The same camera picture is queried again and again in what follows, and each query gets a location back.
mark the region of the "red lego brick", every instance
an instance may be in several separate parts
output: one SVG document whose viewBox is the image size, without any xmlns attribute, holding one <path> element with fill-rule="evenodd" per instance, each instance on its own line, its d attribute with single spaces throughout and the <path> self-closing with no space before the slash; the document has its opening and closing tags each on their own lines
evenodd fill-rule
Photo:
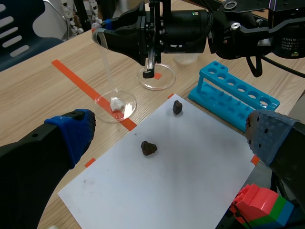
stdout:
<svg viewBox="0 0 305 229">
<path fill-rule="evenodd" d="M 237 206 L 245 219 L 250 222 L 252 220 L 268 215 L 276 200 L 278 194 L 263 187 L 258 187 L 255 184 L 247 185 L 241 189 L 234 199 L 230 210 L 235 213 L 236 209 L 233 204 Z M 241 217 L 236 217 L 240 223 L 244 223 Z"/>
</svg>

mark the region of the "green lego brick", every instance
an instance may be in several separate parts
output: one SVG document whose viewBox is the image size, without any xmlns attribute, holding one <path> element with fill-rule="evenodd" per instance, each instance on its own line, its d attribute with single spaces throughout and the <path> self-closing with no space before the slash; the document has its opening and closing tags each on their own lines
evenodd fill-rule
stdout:
<svg viewBox="0 0 305 229">
<path fill-rule="evenodd" d="M 270 217 L 269 215 L 266 215 L 264 217 L 260 217 L 258 219 L 255 219 L 255 220 L 252 220 L 249 222 L 249 224 L 252 226 L 252 227 L 257 227 L 257 226 L 261 226 L 263 224 L 267 224 L 267 223 L 271 223 L 271 222 L 274 222 L 276 221 L 277 219 L 274 219 L 272 217 Z"/>
<path fill-rule="evenodd" d="M 284 199 L 283 197 L 279 196 L 269 214 L 270 217 L 274 218 L 275 221 L 278 219 L 278 217 L 280 216 L 284 205 L 286 203 L 286 199 Z"/>
<path fill-rule="evenodd" d="M 249 224 L 252 227 L 257 227 L 257 226 L 261 226 L 263 224 L 268 224 L 268 223 L 277 221 L 278 217 L 280 216 L 280 214 L 283 210 L 285 203 L 286 203 L 286 200 L 283 197 L 279 196 L 269 215 L 252 220 L 249 222 Z M 243 226 L 246 228 L 249 228 L 246 223 L 244 223 Z"/>
</svg>

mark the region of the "blue chair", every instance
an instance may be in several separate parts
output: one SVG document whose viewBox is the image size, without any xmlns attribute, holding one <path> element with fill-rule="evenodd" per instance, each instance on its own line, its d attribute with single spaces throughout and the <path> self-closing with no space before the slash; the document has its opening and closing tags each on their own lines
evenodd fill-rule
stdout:
<svg viewBox="0 0 305 229">
<path fill-rule="evenodd" d="M 35 34 L 33 23 L 44 11 L 43 0 L 0 2 L 0 72 L 63 42 Z"/>
</svg>

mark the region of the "blue test tube rack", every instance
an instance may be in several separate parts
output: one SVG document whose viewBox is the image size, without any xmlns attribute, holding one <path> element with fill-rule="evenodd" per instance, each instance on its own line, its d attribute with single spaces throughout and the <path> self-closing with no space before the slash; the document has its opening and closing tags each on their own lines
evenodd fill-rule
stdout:
<svg viewBox="0 0 305 229">
<path fill-rule="evenodd" d="M 274 111 L 280 105 L 280 101 L 229 74 L 228 68 L 219 62 L 205 66 L 199 75 L 198 85 L 188 98 L 244 132 L 246 119 L 254 109 Z M 204 78 L 238 100 L 204 82 Z"/>
</svg>

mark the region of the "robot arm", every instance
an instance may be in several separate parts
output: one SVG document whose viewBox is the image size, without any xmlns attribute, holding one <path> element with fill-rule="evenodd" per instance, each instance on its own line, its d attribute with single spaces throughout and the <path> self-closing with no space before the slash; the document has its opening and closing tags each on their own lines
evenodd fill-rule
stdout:
<svg viewBox="0 0 305 229">
<path fill-rule="evenodd" d="M 206 38 L 211 53 L 224 59 L 246 57 L 254 76 L 262 74 L 261 57 L 271 52 L 282 58 L 304 57 L 303 33 L 305 3 L 298 0 L 235 0 L 221 3 L 207 0 L 214 10 L 171 11 L 170 0 L 150 0 L 150 11 L 144 2 L 118 18 L 102 24 L 105 30 L 94 34 L 102 37 L 108 49 L 133 58 L 140 65 L 147 61 L 144 78 L 153 78 L 154 64 L 161 53 L 201 53 Z M 269 10 L 269 19 L 253 15 L 256 10 Z M 250 57 L 256 57 L 256 68 Z"/>
<path fill-rule="evenodd" d="M 78 109 L 0 147 L 1 228 L 37 228 L 54 189 L 87 151 L 94 131 L 94 113 Z"/>
</svg>

